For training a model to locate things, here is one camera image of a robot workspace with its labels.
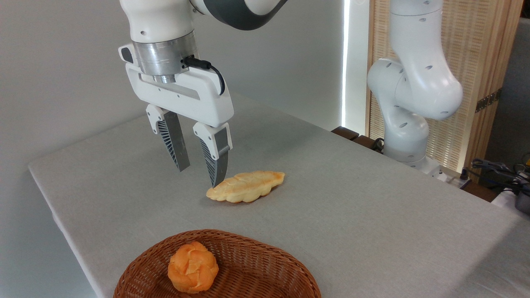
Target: gray tablecloth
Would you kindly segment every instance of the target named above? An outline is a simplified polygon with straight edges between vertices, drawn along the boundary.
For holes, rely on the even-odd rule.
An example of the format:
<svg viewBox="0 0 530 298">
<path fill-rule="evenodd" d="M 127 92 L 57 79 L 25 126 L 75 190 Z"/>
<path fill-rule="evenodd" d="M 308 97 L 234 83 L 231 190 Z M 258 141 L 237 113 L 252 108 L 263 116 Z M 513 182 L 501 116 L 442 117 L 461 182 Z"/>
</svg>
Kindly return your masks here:
<svg viewBox="0 0 530 298">
<path fill-rule="evenodd" d="M 168 236 L 220 229 L 291 253 L 323 297 L 530 295 L 530 224 L 304 121 L 234 95 L 228 175 L 283 171 L 251 204 L 212 201 L 193 121 L 179 172 L 140 117 L 30 164 L 96 293 Z"/>
</svg>

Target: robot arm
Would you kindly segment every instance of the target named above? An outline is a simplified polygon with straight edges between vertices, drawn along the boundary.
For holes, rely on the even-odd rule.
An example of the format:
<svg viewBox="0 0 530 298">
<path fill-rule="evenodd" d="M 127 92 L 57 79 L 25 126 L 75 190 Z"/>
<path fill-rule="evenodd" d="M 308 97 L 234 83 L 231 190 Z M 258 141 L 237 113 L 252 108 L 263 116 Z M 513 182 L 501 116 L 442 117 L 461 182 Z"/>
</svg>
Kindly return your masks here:
<svg viewBox="0 0 530 298">
<path fill-rule="evenodd" d="M 161 134 L 180 171 L 190 162 L 178 115 L 196 120 L 212 186 L 224 180 L 232 139 L 227 121 L 232 99 L 220 72 L 199 59 L 193 17 L 205 14 L 240 30 L 266 24 L 286 0 L 120 0 L 132 43 L 120 47 L 136 95 L 149 105 L 154 133 Z"/>
<path fill-rule="evenodd" d="M 390 0 L 390 44 L 399 59 L 380 59 L 368 72 L 385 122 L 384 154 L 434 177 L 439 164 L 426 157 L 423 117 L 450 117 L 463 95 L 441 47 L 442 6 L 443 0 Z"/>
</svg>

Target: brown basket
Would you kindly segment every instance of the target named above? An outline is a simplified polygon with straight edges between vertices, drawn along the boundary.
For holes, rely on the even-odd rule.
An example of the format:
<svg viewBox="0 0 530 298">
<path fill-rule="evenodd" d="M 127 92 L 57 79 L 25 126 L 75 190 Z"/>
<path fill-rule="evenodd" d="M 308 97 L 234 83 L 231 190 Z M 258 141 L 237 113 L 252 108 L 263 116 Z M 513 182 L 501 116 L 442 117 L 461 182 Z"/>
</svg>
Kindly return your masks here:
<svg viewBox="0 0 530 298">
<path fill-rule="evenodd" d="M 211 288 L 197 294 L 177 291 L 167 277 L 173 254 L 192 241 L 211 251 L 219 273 Z M 171 236 L 142 253 L 120 277 L 114 298 L 234 297 L 321 298 L 307 268 L 285 251 L 254 239 L 218 230 Z"/>
</svg>

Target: cable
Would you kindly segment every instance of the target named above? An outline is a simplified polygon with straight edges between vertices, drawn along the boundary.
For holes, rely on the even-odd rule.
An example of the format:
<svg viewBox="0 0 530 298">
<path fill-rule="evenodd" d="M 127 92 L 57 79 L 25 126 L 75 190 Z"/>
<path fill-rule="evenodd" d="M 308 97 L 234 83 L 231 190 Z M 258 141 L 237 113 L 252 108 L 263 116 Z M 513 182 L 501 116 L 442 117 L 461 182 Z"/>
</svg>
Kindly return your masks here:
<svg viewBox="0 0 530 298">
<path fill-rule="evenodd" d="M 221 84 L 221 93 L 219 93 L 219 95 L 223 95 L 223 93 L 225 93 L 225 79 L 223 78 L 223 75 L 221 74 L 220 71 L 218 71 L 214 66 L 211 65 L 210 62 L 206 61 L 206 60 L 201 60 L 201 59 L 197 59 L 195 58 L 194 55 L 191 55 L 191 56 L 188 56 L 186 58 L 184 58 L 183 60 L 181 60 L 181 62 L 185 63 L 186 65 L 188 66 L 192 66 L 192 67 L 198 67 L 198 68 L 201 68 L 201 69 L 211 69 L 213 70 L 217 76 L 219 77 L 219 83 Z"/>
<path fill-rule="evenodd" d="M 526 177 L 521 176 L 520 174 L 517 174 L 515 171 L 511 171 L 505 164 L 500 162 L 491 162 L 483 159 L 474 159 L 471 162 L 471 166 L 474 169 L 485 169 L 489 171 L 494 171 L 498 175 L 514 179 L 518 177 L 519 179 L 523 179 L 526 182 L 529 182 Z"/>
<path fill-rule="evenodd" d="M 383 151 L 383 146 L 384 146 L 384 143 L 385 142 L 385 139 L 383 138 L 377 138 L 375 139 L 374 141 L 374 145 L 372 146 L 372 150 L 379 150 L 379 151 Z"/>
<path fill-rule="evenodd" d="M 219 77 L 219 82 L 221 83 L 221 93 L 219 95 L 223 95 L 225 93 L 225 80 L 223 79 L 223 75 L 220 71 L 218 71 L 213 65 L 210 65 L 210 68 L 217 74 Z"/>
<path fill-rule="evenodd" d="M 500 185 L 500 186 L 504 186 L 505 188 L 508 188 L 508 189 L 511 189 L 511 190 L 514 190 L 514 191 L 521 191 L 524 194 L 526 194 L 527 196 L 530 196 L 530 188 L 528 188 L 525 185 L 520 187 L 520 185 L 521 185 L 520 183 L 518 183 L 516 186 L 514 186 L 513 184 L 506 184 L 506 183 L 503 183 L 503 182 L 491 180 L 491 179 L 489 179 L 487 177 L 484 177 L 483 175 L 480 175 L 478 173 L 475 173 L 475 172 L 473 172 L 473 171 L 471 171 L 469 169 L 467 169 L 467 172 L 479 177 L 480 179 L 484 179 L 484 180 L 486 180 L 489 183 L 493 183 L 493 184 L 497 184 L 497 185 Z"/>
</svg>

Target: bun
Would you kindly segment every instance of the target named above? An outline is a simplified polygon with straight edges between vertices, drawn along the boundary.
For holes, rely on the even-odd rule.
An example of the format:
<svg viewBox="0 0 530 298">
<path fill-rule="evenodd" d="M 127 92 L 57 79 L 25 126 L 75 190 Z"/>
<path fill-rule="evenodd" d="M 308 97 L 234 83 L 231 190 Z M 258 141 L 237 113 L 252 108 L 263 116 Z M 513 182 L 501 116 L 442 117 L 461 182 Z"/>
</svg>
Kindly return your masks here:
<svg viewBox="0 0 530 298">
<path fill-rule="evenodd" d="M 256 171 L 237 174 L 210 188 L 206 196 L 212 200 L 239 203 L 250 203 L 260 196 L 266 196 L 270 190 L 284 181 L 285 173 L 272 171 Z"/>
<path fill-rule="evenodd" d="M 214 255 L 197 241 L 181 246 L 167 268 L 173 286 L 188 294 L 208 290 L 218 272 Z"/>
</svg>

